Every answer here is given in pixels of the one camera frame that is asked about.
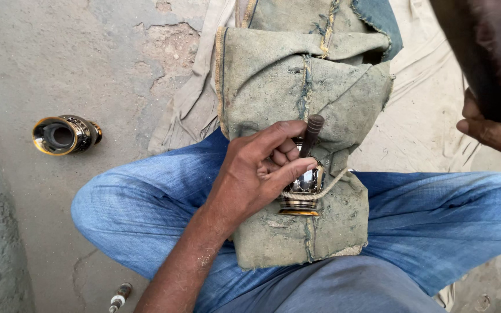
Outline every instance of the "finger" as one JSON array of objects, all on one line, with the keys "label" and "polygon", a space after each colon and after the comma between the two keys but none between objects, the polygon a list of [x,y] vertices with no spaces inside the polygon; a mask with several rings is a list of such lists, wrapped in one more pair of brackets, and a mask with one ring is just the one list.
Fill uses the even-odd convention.
[{"label": "finger", "polygon": [[299,149],[292,139],[285,139],[285,141],[275,149],[284,153],[289,161],[295,160],[299,157]]},{"label": "finger", "polygon": [[501,123],[490,120],[464,119],[457,123],[457,129],[501,152]]},{"label": "finger", "polygon": [[270,159],[272,159],[272,161],[274,161],[277,165],[281,167],[289,163],[287,155],[285,155],[285,153],[279,152],[278,149],[274,149],[272,155],[270,156]]},{"label": "finger", "polygon": [[480,112],[479,106],[477,105],[477,99],[471,89],[465,90],[465,100],[463,102],[463,117],[466,119],[484,119],[483,114]]},{"label": "finger", "polygon": [[318,165],[315,158],[299,158],[282,166],[273,173],[266,175],[264,188],[268,192],[279,194],[282,190],[295,181],[306,171],[315,168]]},{"label": "finger", "polygon": [[262,166],[266,168],[268,174],[275,172],[276,170],[281,168],[281,166],[275,164],[274,162],[272,162],[270,160],[263,160]]},{"label": "finger", "polygon": [[255,161],[264,160],[286,139],[304,134],[306,128],[307,123],[301,120],[276,122],[257,133],[256,138],[249,143],[249,151]]}]

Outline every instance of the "fingernail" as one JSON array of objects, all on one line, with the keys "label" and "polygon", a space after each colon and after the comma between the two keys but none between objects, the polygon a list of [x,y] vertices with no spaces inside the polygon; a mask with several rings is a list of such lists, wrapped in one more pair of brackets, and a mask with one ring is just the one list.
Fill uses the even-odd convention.
[{"label": "fingernail", "polygon": [[458,121],[455,127],[463,134],[467,134],[469,132],[469,123],[467,123],[467,120]]}]

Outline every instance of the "person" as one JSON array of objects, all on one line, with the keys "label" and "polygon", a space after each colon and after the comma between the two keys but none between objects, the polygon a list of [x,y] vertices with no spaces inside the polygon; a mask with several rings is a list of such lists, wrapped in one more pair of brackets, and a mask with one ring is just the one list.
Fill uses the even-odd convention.
[{"label": "person", "polygon": [[[501,124],[469,91],[463,115],[461,132],[501,151]],[[79,190],[78,230],[151,280],[136,313],[444,312],[431,296],[501,254],[501,173],[354,172],[370,204],[359,256],[243,272],[227,238],[316,166],[290,140],[305,128],[281,121],[231,142],[216,131]]]}]

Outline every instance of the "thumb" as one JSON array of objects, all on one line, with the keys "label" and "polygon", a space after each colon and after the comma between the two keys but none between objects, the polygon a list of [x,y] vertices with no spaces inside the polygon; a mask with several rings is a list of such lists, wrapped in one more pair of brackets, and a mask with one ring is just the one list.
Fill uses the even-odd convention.
[{"label": "thumb", "polygon": [[491,120],[464,119],[456,125],[458,131],[501,152],[501,123]]},{"label": "thumb", "polygon": [[318,163],[315,158],[308,157],[295,159],[275,172],[268,174],[268,178],[264,184],[265,190],[273,192],[277,196],[287,185],[294,182],[299,176],[315,168],[317,165]]}]

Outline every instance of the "small brass pot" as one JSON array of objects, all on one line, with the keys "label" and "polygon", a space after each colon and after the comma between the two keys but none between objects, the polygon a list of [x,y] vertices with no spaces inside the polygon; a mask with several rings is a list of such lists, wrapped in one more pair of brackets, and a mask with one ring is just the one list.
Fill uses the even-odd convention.
[{"label": "small brass pot", "polygon": [[34,145],[49,155],[81,153],[102,140],[100,126],[75,115],[41,119],[32,130]]}]

